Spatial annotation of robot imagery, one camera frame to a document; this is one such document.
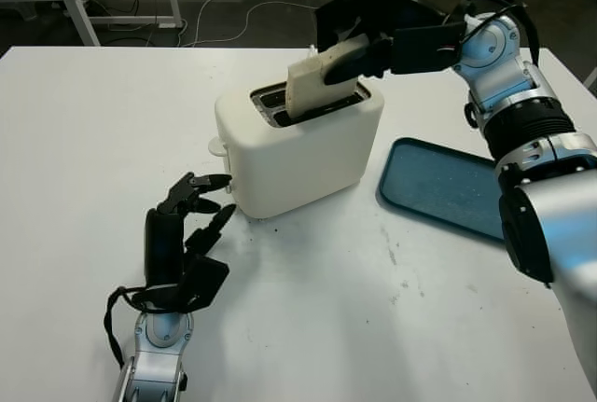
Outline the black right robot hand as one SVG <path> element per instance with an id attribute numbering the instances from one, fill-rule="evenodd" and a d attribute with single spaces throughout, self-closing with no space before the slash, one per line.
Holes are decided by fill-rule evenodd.
<path id="1" fill-rule="evenodd" d="M 364 37 L 364 45 L 336 60 L 324 83 L 358 76 L 383 77 L 443 71 L 457 64 L 464 17 L 452 17 L 419 0 L 333 0 L 315 11 L 317 48 Z"/>

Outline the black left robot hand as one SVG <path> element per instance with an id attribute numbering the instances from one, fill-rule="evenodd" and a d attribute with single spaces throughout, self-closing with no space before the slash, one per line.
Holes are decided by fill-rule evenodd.
<path id="1" fill-rule="evenodd" d="M 214 173 L 183 175 L 167 192 L 164 201 L 146 213 L 145 277 L 146 285 L 179 283 L 195 256 L 205 256 L 221 237 L 221 231 L 233 215 L 236 205 L 222 206 L 205 199 L 204 194 L 229 185 L 231 176 Z M 185 219 L 190 214 L 211 215 L 203 229 L 186 237 Z"/>

